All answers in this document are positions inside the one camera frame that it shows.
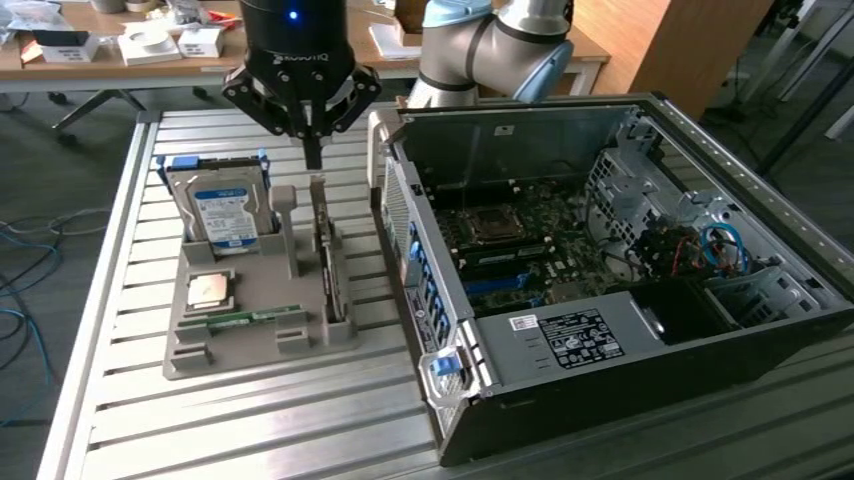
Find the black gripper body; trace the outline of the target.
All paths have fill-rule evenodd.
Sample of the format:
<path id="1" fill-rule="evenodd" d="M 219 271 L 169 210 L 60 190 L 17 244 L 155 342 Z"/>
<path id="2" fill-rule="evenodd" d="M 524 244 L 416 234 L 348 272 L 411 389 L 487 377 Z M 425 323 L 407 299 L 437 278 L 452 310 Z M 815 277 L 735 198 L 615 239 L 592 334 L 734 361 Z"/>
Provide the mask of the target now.
<path id="1" fill-rule="evenodd" d="M 245 69 L 267 90 L 295 89 L 301 101 L 331 100 L 355 66 L 347 3 L 328 0 L 243 1 Z"/>

